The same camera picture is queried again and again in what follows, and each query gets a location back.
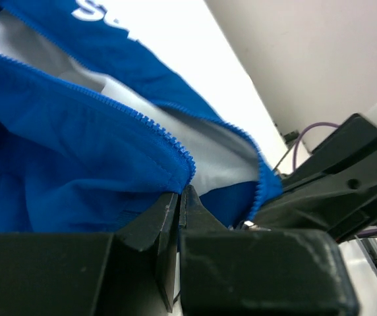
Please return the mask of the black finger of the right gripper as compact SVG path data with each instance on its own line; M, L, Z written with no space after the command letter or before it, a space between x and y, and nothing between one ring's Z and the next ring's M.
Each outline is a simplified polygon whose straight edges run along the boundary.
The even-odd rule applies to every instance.
M320 150L283 179L283 193L252 219L263 228L310 228L346 240L377 223L377 134Z

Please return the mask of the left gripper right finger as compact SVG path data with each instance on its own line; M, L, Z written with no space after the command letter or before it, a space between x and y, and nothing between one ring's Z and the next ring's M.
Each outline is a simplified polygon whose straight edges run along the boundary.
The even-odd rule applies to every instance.
M335 241L319 230L229 230L187 186L180 204L185 315L358 315Z

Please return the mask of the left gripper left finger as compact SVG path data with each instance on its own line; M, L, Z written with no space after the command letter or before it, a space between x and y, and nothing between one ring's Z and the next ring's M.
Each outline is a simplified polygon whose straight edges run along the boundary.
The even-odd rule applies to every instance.
M0 315L167 315L179 196L117 232L0 234Z

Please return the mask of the blue white red jacket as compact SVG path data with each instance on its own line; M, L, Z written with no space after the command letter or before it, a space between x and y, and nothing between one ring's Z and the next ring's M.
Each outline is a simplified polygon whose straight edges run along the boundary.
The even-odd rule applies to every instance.
M0 232L113 232L191 185L224 226L282 193L199 1L0 1Z

